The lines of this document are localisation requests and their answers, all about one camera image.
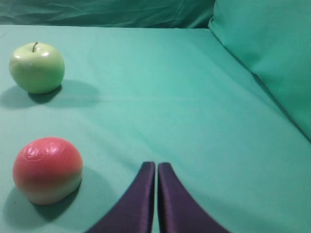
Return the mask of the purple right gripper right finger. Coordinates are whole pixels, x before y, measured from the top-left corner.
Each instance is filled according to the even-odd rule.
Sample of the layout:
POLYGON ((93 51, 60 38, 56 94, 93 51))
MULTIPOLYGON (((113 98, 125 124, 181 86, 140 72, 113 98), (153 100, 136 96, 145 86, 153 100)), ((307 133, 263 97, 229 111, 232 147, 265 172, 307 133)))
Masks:
POLYGON ((194 200, 170 163, 158 165, 157 212, 161 233, 227 233, 194 200))

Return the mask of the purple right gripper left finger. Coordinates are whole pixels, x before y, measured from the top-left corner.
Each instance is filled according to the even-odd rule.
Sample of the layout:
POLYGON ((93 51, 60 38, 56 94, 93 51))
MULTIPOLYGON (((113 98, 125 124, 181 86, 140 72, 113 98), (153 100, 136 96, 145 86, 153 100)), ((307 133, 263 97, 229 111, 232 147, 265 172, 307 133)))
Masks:
POLYGON ((150 233, 154 218, 155 163, 143 162, 123 196, 89 233, 150 233))

